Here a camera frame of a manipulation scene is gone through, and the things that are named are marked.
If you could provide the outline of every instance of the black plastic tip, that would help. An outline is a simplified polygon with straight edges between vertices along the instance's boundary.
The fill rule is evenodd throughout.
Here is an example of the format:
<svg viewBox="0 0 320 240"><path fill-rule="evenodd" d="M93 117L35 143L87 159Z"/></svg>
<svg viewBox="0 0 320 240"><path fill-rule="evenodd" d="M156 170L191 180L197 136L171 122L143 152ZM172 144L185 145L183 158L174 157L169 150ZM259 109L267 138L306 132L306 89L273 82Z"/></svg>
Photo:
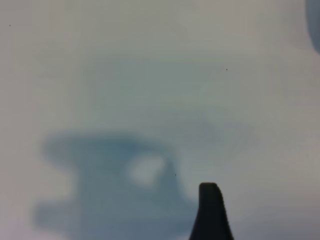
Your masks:
<svg viewBox="0 0 320 240"><path fill-rule="evenodd" d="M215 183L199 186L199 209L190 240L233 240L222 193Z"/></svg>

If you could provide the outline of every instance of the white surface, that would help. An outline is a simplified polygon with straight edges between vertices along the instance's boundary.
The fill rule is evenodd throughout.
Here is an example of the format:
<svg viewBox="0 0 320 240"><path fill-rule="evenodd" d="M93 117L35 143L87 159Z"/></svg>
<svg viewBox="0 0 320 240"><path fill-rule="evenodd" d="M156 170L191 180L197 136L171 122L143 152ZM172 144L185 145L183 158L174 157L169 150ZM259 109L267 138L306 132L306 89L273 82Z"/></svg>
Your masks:
<svg viewBox="0 0 320 240"><path fill-rule="evenodd" d="M27 228L33 228L28 221L35 204L72 194L75 178L50 166L40 153L48 134L120 128L177 148L178 179L191 200L196 201L200 182L216 181L238 239L246 239L246 231L251 231L246 226L257 219L276 219L276 225L308 218L320 223L312 214L320 207L320 56L307 34L304 1L99 4L1 1L0 205L7 211L1 215L22 216ZM143 81L108 83L109 95L102 99L111 101L97 106L99 99L93 96L102 94L100 86L90 85L84 70L95 69L110 54L172 63L207 61L216 67L214 81L180 85L177 80L155 87ZM147 119L150 108L161 114ZM215 115L217 109L221 116ZM222 135L233 136L224 124L226 113L247 127L240 127L245 131L234 139L242 141L244 134L248 144L233 154L234 145L222 141L215 156L211 146L193 148L195 142L184 142L169 127L153 129L155 123L170 122L171 112L180 110L173 125L191 119L183 130L192 129L192 118L204 112L204 119L218 126ZM210 161L215 157L219 164ZM265 208L283 213L267 215ZM260 211L262 216L250 218ZM295 224L288 223L289 231L297 231ZM9 225L2 229L1 239L23 239L6 235L13 229ZM39 230L32 234L51 239Z"/></svg>

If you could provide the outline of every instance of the light patch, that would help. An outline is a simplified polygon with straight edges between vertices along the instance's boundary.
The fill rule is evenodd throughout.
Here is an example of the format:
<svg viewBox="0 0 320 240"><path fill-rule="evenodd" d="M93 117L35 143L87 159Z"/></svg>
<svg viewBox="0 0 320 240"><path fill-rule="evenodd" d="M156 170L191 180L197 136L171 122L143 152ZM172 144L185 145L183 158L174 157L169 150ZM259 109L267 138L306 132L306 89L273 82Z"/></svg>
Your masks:
<svg viewBox="0 0 320 240"><path fill-rule="evenodd" d="M151 189L166 166L165 160L158 155L142 155L135 158L126 171L127 179L145 189Z"/></svg>

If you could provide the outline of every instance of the black object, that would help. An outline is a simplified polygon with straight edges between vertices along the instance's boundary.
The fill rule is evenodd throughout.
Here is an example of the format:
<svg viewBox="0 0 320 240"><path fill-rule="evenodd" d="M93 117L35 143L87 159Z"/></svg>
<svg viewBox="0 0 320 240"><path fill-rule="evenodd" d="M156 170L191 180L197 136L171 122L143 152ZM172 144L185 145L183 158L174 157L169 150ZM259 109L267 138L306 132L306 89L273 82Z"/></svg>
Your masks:
<svg viewBox="0 0 320 240"><path fill-rule="evenodd" d="M189 240L233 240L222 193L215 183L199 186L199 208Z"/></svg>

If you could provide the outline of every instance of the blurred shape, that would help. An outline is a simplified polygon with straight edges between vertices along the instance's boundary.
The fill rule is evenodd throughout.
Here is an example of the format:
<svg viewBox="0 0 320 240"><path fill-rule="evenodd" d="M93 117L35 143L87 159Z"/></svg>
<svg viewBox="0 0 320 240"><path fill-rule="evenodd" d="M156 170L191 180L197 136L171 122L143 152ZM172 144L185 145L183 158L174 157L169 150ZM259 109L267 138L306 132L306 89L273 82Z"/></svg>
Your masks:
<svg viewBox="0 0 320 240"><path fill-rule="evenodd" d="M142 188L152 189L166 166L160 156L144 155L132 160L127 170L127 178Z"/></svg>
<svg viewBox="0 0 320 240"><path fill-rule="evenodd" d="M320 53L320 1L305 0L308 33L314 49Z"/></svg>
<svg viewBox="0 0 320 240"><path fill-rule="evenodd" d="M135 134L65 135L44 145L53 163L78 172L70 201L43 203L35 210L42 228L71 240L163 240L190 232L196 208L180 195L169 146ZM166 167L153 189L126 178L140 155L157 155Z"/></svg>
<svg viewBox="0 0 320 240"><path fill-rule="evenodd" d="M233 240L224 200L215 183L201 183L199 209L190 240Z"/></svg>

